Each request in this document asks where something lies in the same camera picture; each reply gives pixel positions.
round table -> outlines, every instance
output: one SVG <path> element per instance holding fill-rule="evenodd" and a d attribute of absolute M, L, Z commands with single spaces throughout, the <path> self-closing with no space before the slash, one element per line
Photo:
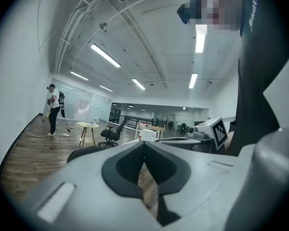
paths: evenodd
<path fill-rule="evenodd" d="M 90 124 L 90 123 L 89 123 L 89 122 L 85 122 L 85 121 L 79 121 L 79 122 L 77 122 L 77 125 L 78 125 L 78 126 L 83 127 L 82 135 L 81 135 L 81 137 L 80 137 L 80 139 L 79 139 L 79 141 L 80 141 L 80 142 L 79 142 L 79 146 L 80 146 L 80 144 L 81 144 L 81 142 L 82 142 L 82 147 L 83 147 L 83 144 L 84 144 L 84 143 L 89 143 L 89 142 L 91 142 L 91 141 L 85 141 L 87 128 L 91 128 L 93 143 L 94 143 L 94 146 L 95 146 L 93 128 L 98 128 L 99 125 L 88 126 L 87 124 Z"/>

white t-shirt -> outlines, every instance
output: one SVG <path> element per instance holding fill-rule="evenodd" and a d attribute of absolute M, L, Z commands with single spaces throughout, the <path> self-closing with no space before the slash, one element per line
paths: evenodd
<path fill-rule="evenodd" d="M 60 94 L 59 94 L 59 91 L 55 88 L 55 89 L 53 90 L 53 92 L 50 93 L 50 95 L 51 95 L 51 96 L 56 96 L 55 101 L 53 101 L 53 103 L 50 103 L 50 107 L 51 107 L 52 109 L 59 107 L 59 106 L 60 106 L 60 104 L 59 104 L 59 95 L 60 95 Z"/>

ceiling pipe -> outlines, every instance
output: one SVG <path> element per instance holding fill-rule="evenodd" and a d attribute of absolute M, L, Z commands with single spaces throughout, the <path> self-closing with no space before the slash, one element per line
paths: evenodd
<path fill-rule="evenodd" d="M 86 16 L 86 14 L 88 14 L 88 12 L 93 8 L 93 6 L 96 4 L 98 0 L 92 0 L 88 7 L 85 9 L 85 11 L 83 11 L 77 18 L 76 22 L 74 23 L 74 26 L 72 27 L 68 37 L 67 37 L 67 42 L 62 50 L 62 54 L 59 54 L 60 56 L 60 61 L 58 62 L 58 65 L 57 65 L 57 68 L 56 68 L 56 72 L 59 74 L 60 73 L 60 69 L 61 69 L 61 64 L 62 64 L 62 61 L 63 61 L 63 58 L 64 58 L 64 55 L 65 55 L 65 52 L 67 50 L 67 47 L 68 47 L 68 44 L 70 44 L 70 40 L 72 39 L 73 35 L 74 35 L 74 32 L 76 30 L 76 28 L 80 25 L 82 19 Z"/>
<path fill-rule="evenodd" d="M 56 61 L 55 61 L 55 73 L 58 74 L 58 57 L 60 56 L 61 54 L 61 50 L 62 50 L 62 39 L 65 39 L 66 35 L 67 35 L 67 32 L 69 30 L 69 28 L 71 27 L 71 22 L 75 20 L 75 18 L 78 16 L 79 12 L 76 13 L 77 10 L 79 10 L 82 6 L 81 3 L 85 3 L 85 4 L 88 4 L 88 1 L 87 0 L 80 0 L 79 3 L 76 5 L 74 11 L 72 12 L 63 32 L 62 32 L 62 36 L 60 37 L 60 41 L 59 41 L 59 45 L 58 45 L 58 49 L 57 49 L 57 53 L 56 53 Z"/>

wooden floor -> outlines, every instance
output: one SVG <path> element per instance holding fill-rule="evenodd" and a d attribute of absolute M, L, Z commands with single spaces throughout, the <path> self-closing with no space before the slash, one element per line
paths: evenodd
<path fill-rule="evenodd" d="M 32 189 L 53 172 L 57 171 L 66 164 L 68 156 L 79 149 L 79 138 L 81 137 L 82 127 L 75 121 L 67 121 L 68 126 L 73 126 L 74 133 L 70 137 L 62 134 L 68 133 L 64 120 L 57 119 L 56 135 L 45 136 L 50 129 L 49 121 L 44 117 L 38 116 L 23 132 L 15 147 L 12 149 L 2 170 L 0 183 L 3 189 L 15 200 L 20 200 L 22 196 Z M 100 134 L 107 128 L 106 122 L 100 122 L 99 128 L 94 128 L 94 138 L 96 146 L 98 142 L 105 141 Z M 118 144 L 124 144 L 134 140 L 135 131 L 124 128 L 120 135 Z M 180 136 L 177 131 L 164 133 L 163 138 Z M 91 131 L 87 132 L 86 137 L 92 138 Z M 93 143 L 85 143 L 84 147 L 91 147 Z M 153 190 L 154 180 L 146 167 L 140 173 L 139 186 L 144 190 L 144 203 L 147 204 Z M 157 205 L 151 208 L 151 213 L 156 216 Z"/>

black pants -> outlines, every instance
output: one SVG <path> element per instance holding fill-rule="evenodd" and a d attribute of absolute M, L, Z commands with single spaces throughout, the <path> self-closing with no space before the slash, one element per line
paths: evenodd
<path fill-rule="evenodd" d="M 56 119 L 60 111 L 60 106 L 54 109 L 50 109 L 49 123 L 50 123 L 50 133 L 53 134 L 56 131 Z"/>

